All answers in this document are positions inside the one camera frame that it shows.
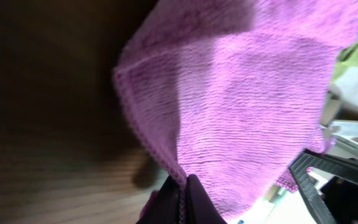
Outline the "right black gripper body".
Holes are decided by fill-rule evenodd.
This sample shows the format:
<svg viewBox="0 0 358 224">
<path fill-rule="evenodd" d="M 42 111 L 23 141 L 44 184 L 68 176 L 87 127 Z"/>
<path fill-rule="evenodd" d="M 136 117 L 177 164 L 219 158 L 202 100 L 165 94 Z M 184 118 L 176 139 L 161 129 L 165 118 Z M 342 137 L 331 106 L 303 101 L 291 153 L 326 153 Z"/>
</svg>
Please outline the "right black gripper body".
<svg viewBox="0 0 358 224">
<path fill-rule="evenodd" d="M 320 191 L 338 224 L 358 224 L 358 185 L 333 177 Z"/>
</svg>

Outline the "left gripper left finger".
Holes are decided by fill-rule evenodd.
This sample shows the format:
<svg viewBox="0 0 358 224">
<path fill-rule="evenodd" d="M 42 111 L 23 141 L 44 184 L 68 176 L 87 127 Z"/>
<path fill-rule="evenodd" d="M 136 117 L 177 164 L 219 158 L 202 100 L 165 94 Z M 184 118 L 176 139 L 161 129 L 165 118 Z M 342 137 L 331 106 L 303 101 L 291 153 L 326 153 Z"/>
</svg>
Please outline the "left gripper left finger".
<svg viewBox="0 0 358 224">
<path fill-rule="evenodd" d="M 177 224 L 179 186 L 168 176 L 157 193 L 152 194 L 136 224 Z"/>
</svg>

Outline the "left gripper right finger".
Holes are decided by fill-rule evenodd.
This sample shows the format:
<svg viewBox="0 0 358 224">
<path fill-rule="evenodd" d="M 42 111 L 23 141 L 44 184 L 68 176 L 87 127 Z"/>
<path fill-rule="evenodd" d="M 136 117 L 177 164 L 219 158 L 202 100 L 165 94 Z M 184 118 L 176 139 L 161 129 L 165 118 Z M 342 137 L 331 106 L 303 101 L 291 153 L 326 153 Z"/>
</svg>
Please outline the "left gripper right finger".
<svg viewBox="0 0 358 224">
<path fill-rule="evenodd" d="M 185 197 L 187 224 L 226 224 L 194 174 L 187 178 Z"/>
</svg>

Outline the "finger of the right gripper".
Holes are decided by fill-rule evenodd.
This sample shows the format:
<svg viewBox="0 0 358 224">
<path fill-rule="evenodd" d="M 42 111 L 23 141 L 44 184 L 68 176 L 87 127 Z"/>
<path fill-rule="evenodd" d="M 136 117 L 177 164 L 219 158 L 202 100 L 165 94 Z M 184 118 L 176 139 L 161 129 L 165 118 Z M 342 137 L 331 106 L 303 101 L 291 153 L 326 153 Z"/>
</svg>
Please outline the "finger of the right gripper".
<svg viewBox="0 0 358 224">
<path fill-rule="evenodd" d="M 332 216 L 328 207 L 321 198 L 318 190 L 314 187 L 308 175 L 308 168 L 312 167 L 320 158 L 309 152 L 302 152 L 293 164 L 289 167 L 301 198 L 306 205 L 309 214 L 317 224 L 336 224 L 335 218 Z"/>
<path fill-rule="evenodd" d="M 358 185 L 358 161 L 310 151 L 303 152 L 303 160 L 307 168 L 317 168 Z"/>
</svg>

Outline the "purple microfiber cloth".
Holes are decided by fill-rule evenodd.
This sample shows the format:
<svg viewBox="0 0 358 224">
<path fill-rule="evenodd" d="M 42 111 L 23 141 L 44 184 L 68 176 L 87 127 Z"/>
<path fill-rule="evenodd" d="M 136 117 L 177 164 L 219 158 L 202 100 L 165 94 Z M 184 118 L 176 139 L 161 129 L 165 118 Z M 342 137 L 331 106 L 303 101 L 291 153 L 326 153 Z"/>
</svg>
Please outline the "purple microfiber cloth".
<svg viewBox="0 0 358 224">
<path fill-rule="evenodd" d="M 340 51 L 358 39 L 358 0 L 159 0 L 114 70 L 123 110 L 180 185 L 197 175 L 239 218 L 288 166 L 324 152 L 319 126 Z"/>
</svg>

